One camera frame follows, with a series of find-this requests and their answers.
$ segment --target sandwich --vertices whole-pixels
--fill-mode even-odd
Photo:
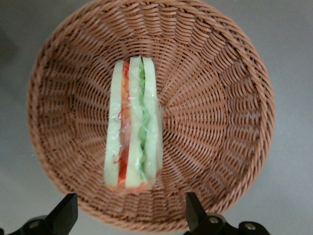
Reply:
[[[113,70],[104,162],[105,186],[152,189],[163,159],[162,109],[151,58],[118,61]]]

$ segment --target brown basket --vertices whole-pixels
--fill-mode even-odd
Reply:
[[[111,75],[152,57],[164,109],[164,164],[150,192],[103,185]],[[41,49],[27,96],[37,156],[62,193],[104,223],[140,232],[186,229],[185,194],[223,212],[252,185],[274,125],[268,73],[249,38],[199,0],[97,0],[67,17]]]

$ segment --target gray surface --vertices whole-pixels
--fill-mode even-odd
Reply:
[[[28,137],[25,94],[38,50],[83,0],[0,0],[0,227],[7,232],[48,213],[62,195]],[[271,234],[312,234],[313,1],[208,0],[234,19],[259,51],[274,87],[276,126],[255,184],[224,216]],[[127,234],[80,212],[71,235]]]

